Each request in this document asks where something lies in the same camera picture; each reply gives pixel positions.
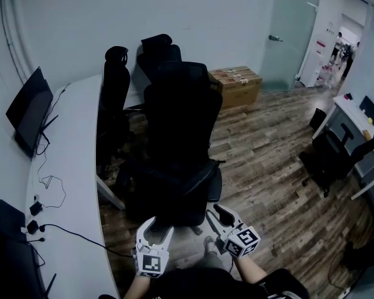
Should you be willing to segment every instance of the cardboard box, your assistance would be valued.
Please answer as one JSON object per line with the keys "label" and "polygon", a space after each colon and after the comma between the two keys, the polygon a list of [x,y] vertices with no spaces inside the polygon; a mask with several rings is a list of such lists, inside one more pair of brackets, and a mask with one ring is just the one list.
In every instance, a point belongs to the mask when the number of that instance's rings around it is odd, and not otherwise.
{"label": "cardboard box", "polygon": [[228,68],[225,68],[225,69],[219,69],[219,70],[212,70],[212,71],[208,71],[210,74],[214,75],[214,74],[220,74],[220,73],[234,73],[234,72],[238,72],[238,71],[244,71],[244,70],[249,70],[249,67],[228,67]]}
{"label": "cardboard box", "polygon": [[252,70],[243,70],[231,73],[220,73],[220,74],[211,74],[213,78],[216,80],[220,80],[221,78],[228,78],[228,77],[241,77],[245,75],[255,75],[256,73]]}
{"label": "cardboard box", "polygon": [[262,84],[262,78],[256,74],[243,77],[222,78],[219,80],[217,90],[223,95],[224,92],[234,91],[237,88],[257,86]]}
{"label": "cardboard box", "polygon": [[260,89],[261,84],[255,86],[249,85],[238,88],[237,90],[224,92],[222,110],[254,103]]}

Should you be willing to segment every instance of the gray pants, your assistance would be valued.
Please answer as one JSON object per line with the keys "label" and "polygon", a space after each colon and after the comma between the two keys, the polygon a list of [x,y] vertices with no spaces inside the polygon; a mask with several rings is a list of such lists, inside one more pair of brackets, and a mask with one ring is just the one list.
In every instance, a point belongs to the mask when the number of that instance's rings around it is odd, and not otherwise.
{"label": "gray pants", "polygon": [[199,260],[194,267],[197,268],[220,268],[226,270],[220,258],[214,253],[210,252]]}

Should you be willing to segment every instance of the yellow object on desk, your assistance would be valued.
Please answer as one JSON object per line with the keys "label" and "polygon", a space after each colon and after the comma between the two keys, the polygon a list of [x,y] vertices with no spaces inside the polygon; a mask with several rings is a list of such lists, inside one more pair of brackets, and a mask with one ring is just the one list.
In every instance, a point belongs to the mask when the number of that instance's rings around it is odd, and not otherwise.
{"label": "yellow object on desk", "polygon": [[372,139],[372,136],[370,135],[370,133],[367,130],[363,131],[363,135],[366,138],[366,141],[370,141]]}

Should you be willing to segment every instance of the desk leg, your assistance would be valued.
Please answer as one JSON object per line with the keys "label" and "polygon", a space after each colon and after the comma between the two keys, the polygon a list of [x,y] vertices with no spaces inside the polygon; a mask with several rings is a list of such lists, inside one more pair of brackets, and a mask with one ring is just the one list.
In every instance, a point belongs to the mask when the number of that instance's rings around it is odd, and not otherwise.
{"label": "desk leg", "polygon": [[95,175],[95,180],[97,182],[97,190],[104,195],[112,204],[117,206],[121,211],[126,209],[125,204],[108,188],[108,186]]}
{"label": "desk leg", "polygon": [[329,113],[327,114],[327,116],[325,117],[323,123],[320,125],[320,127],[317,129],[317,131],[314,133],[314,135],[312,136],[312,140],[314,140],[317,135],[320,134],[320,132],[323,130],[324,126],[327,124],[328,120],[330,119],[330,117],[332,116],[332,114],[334,113],[335,109],[337,108],[336,104],[334,103],[332,105],[332,108],[331,110],[329,111]]}
{"label": "desk leg", "polygon": [[371,187],[374,186],[374,180],[372,180],[370,182],[370,184],[368,184],[366,187],[364,187],[363,189],[359,190],[356,194],[354,194],[350,199],[351,200],[354,200],[356,199],[357,197],[359,197],[360,195],[362,195],[365,191],[367,191],[368,189],[370,189]]}

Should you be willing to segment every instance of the door handle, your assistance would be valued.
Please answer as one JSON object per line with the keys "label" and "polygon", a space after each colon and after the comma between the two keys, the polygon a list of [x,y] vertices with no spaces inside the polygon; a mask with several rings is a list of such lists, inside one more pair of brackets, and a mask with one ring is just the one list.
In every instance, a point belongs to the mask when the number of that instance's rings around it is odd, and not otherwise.
{"label": "door handle", "polygon": [[283,40],[280,40],[280,37],[269,35],[269,40],[271,41],[277,41],[277,42],[283,42]]}

